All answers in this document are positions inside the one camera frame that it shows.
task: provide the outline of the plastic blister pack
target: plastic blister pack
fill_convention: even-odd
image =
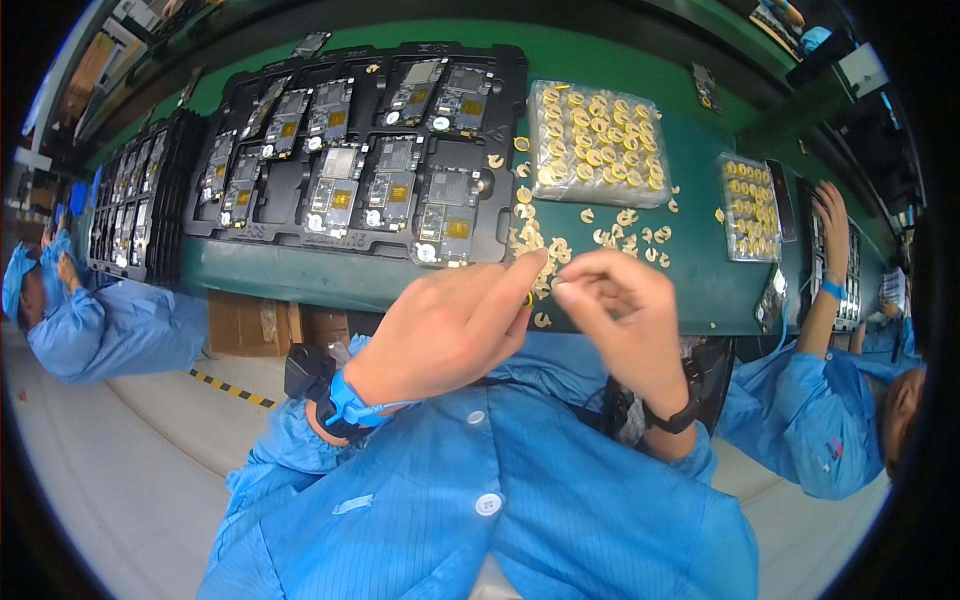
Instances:
[[[780,216],[766,164],[724,153],[717,158],[727,200],[727,254],[737,262],[780,262]]]
[[[670,199],[660,112],[651,101],[537,80],[528,109],[537,198],[638,208]]]

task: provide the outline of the blue cap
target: blue cap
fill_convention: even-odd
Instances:
[[[36,261],[27,256],[29,248],[23,247],[23,242],[13,249],[7,272],[3,275],[3,312],[10,320],[16,323],[16,311],[20,308],[20,286],[23,276],[36,265]]]

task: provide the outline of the hand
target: hand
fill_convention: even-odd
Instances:
[[[661,419],[681,412],[689,391],[670,280],[614,250],[577,256],[558,275],[563,282],[554,286],[554,299],[600,350],[613,377]]]
[[[180,8],[180,2],[182,2],[182,0],[168,0],[163,6],[163,11],[160,13],[160,16],[163,18],[170,18],[173,16],[174,12]]]
[[[73,259],[66,252],[60,253],[60,260],[57,261],[57,275],[63,285],[73,292],[80,287],[80,278],[77,277],[77,268],[73,265]]]
[[[509,268],[477,264],[417,279],[344,367],[344,380],[369,406],[476,381],[523,346],[530,308],[521,305],[545,264],[545,251],[528,252]]]
[[[895,319],[900,312],[900,308],[889,300],[881,301],[880,307],[883,310],[883,314],[890,319]]]
[[[786,20],[788,20],[791,25],[799,27],[800,29],[804,28],[804,25],[806,24],[804,16],[792,4],[787,5],[784,14],[786,15]]]
[[[840,190],[829,181],[821,181],[817,188],[820,202],[813,209],[820,215],[827,240],[827,268],[837,274],[832,280],[843,285],[847,276],[847,260],[850,255],[850,224],[847,223],[847,207]]]

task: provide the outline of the blue anti-static smock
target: blue anti-static smock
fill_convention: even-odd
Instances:
[[[27,334],[44,369],[78,384],[189,369],[205,339],[206,300],[136,281],[77,288]]]
[[[66,252],[67,256],[71,258],[73,257],[73,244],[70,241],[70,232],[66,229],[57,231],[57,235],[40,254],[40,267],[43,269],[41,273],[43,289],[47,295],[47,307],[44,315],[52,314],[58,306],[66,302],[66,286],[60,281],[60,276],[57,273],[57,263],[60,262],[60,255],[63,252]],[[91,281],[94,278],[93,272],[86,266],[86,263],[74,259],[73,265],[83,287],[90,290],[99,287],[97,281]]]
[[[589,350],[567,365],[599,364]],[[323,442],[304,400],[277,407],[227,478],[197,597],[467,598],[488,553],[528,600],[755,597],[756,540],[709,486],[703,425],[689,456],[662,463],[577,421],[549,392],[566,366],[525,371],[522,354],[492,373],[522,383],[428,398],[362,448]]]
[[[838,348],[820,359],[795,346],[733,369],[715,435],[811,496],[845,498],[883,469],[862,373],[889,385],[906,368]]]
[[[917,353],[917,341],[913,333],[913,319],[902,317],[902,311],[895,319],[888,321],[877,331],[863,338],[861,356],[881,363],[896,363],[899,367],[914,369],[924,365],[924,359]]]

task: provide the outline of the workbench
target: workbench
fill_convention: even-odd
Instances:
[[[486,47],[495,43],[523,48],[529,60],[529,80],[571,81],[629,92],[654,101],[662,112],[662,142],[670,161],[672,185],[679,211],[666,205],[641,210],[639,221],[627,235],[644,227],[669,225],[673,235],[662,249],[671,264],[663,271],[677,290],[680,332],[684,335],[758,335],[754,307],[770,275],[769,264],[730,262],[727,258],[724,226],[714,218],[723,206],[715,159],[722,152],[735,152],[733,133],[753,120],[757,111],[728,90],[720,88],[724,114],[703,109],[697,99],[689,72],[678,64],[659,59],[630,47],[583,34],[542,26],[492,21],[409,21],[338,31],[325,50],[372,44],[391,47],[404,41],[455,39],[464,45]],[[263,65],[286,58],[295,43],[283,44],[206,74],[197,85],[188,108],[209,114],[219,104],[223,85],[238,71],[259,70]],[[179,94],[157,104],[154,120],[172,112]],[[127,128],[108,144],[102,156],[135,134],[137,124]],[[526,119],[518,124],[525,134]],[[827,168],[813,156],[801,152],[796,140],[784,143],[769,158],[782,162],[791,186],[793,210],[798,225],[797,242],[783,245],[781,268],[788,279],[788,294],[796,296],[803,284],[802,256],[809,253],[804,236],[804,214],[798,204],[796,177],[811,181],[833,179]],[[530,159],[514,153],[507,165]],[[838,183],[855,224],[869,225],[856,198]],[[574,255],[599,248],[593,241],[598,227],[610,228],[619,207],[591,205],[595,225],[580,220],[587,204],[567,204],[534,199],[540,232],[567,240]],[[884,269],[885,256],[873,240],[878,231],[864,227],[861,232],[861,296],[863,314],[870,314]],[[645,245],[641,242],[641,258]],[[385,311],[410,281],[425,270],[410,261],[371,258],[341,252],[303,251],[282,246],[241,244],[197,238],[183,241],[181,280],[189,286],[220,289],[278,300],[296,300],[332,307]],[[797,331],[800,302],[791,305],[789,325]],[[545,312],[554,330],[570,330],[563,311],[547,297],[535,304]]]

